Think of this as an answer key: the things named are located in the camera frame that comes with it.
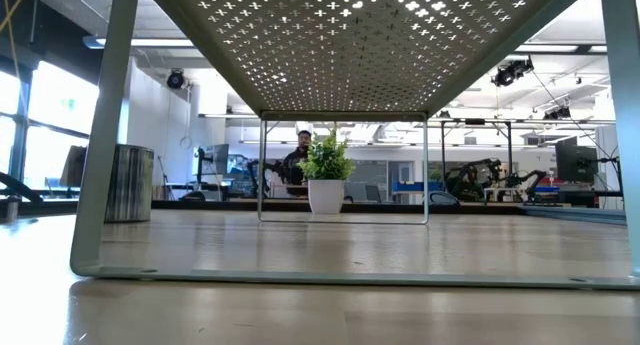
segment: metal trash can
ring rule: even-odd
[[[105,222],[149,221],[153,150],[116,145]]]

